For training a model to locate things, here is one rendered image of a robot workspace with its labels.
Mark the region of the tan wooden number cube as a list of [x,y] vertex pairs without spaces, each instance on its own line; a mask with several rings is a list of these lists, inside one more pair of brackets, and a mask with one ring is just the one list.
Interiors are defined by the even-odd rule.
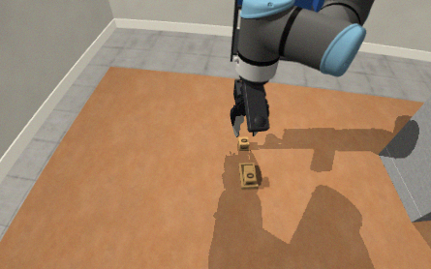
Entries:
[[249,150],[250,142],[249,137],[239,137],[238,138],[238,150]]
[[257,178],[255,171],[244,171],[243,173],[244,186],[256,185]]

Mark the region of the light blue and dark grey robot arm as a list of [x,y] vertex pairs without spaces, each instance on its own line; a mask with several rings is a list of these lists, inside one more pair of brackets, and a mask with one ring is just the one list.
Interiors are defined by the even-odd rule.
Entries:
[[[362,26],[374,1],[324,0],[316,13],[294,6],[294,0],[243,0],[233,58],[237,73],[268,81],[283,56],[325,75],[343,75],[366,36]],[[242,90],[248,132],[269,130],[264,86],[243,83]]]

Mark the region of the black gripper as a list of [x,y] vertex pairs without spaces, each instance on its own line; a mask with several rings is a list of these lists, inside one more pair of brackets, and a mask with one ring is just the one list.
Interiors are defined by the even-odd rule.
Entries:
[[245,104],[243,97],[242,85],[243,83],[252,85],[252,86],[261,86],[265,85],[267,82],[253,82],[243,77],[239,76],[240,79],[234,80],[234,88],[233,88],[233,97],[235,104],[231,109],[231,124],[233,128],[233,132],[235,137],[239,136],[240,125],[244,122],[244,116],[246,116],[245,112]]

